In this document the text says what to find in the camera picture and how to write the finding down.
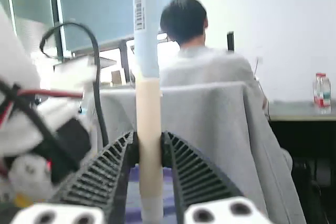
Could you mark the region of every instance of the plastic water bottle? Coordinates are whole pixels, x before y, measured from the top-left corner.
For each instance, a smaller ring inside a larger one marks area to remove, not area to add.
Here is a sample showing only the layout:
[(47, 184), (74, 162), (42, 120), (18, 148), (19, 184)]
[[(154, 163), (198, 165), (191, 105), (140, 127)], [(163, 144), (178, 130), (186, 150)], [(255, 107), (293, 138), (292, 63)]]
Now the plastic water bottle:
[(315, 80), (313, 82), (313, 96), (314, 96), (314, 105), (317, 106), (317, 94), (318, 94), (318, 85), (320, 83), (321, 73), (316, 73)]
[(317, 73), (314, 84), (314, 102), (321, 112), (331, 111), (331, 84), (325, 73)]

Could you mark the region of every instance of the gray shirt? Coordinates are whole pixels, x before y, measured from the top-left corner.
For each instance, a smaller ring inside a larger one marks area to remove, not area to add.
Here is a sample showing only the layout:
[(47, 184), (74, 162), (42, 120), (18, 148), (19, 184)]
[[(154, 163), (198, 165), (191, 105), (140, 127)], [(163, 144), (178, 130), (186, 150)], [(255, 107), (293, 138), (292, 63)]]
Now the gray shirt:
[(245, 82), (262, 106), (264, 96), (249, 62), (233, 52), (208, 47), (185, 48), (160, 69), (162, 87), (234, 81)]

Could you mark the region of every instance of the bottle cap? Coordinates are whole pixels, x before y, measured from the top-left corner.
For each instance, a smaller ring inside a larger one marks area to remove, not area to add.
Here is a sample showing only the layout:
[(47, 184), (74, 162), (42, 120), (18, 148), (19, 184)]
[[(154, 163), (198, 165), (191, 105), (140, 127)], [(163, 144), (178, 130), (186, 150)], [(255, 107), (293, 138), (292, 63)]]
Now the bottle cap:
[(316, 73), (316, 77), (326, 77), (325, 73)]

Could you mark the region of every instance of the cardboard tube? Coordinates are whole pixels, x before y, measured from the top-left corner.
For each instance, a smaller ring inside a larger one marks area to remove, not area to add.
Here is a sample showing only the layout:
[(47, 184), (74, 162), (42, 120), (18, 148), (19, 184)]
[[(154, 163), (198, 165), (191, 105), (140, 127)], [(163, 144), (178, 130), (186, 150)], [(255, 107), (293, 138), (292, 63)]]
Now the cardboard tube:
[(163, 171), (159, 79), (145, 78), (137, 82), (136, 94), (141, 216), (143, 223), (160, 223), (163, 218)]

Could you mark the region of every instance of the gray desk surface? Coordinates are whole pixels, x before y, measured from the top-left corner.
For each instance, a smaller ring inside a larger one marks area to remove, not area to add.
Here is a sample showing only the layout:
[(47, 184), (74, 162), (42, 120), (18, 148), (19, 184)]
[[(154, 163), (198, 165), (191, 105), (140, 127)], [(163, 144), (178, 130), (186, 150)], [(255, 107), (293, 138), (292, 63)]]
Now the gray desk surface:
[(312, 102), (272, 102), (269, 104), (272, 121), (336, 121), (336, 103), (329, 111), (321, 111)]

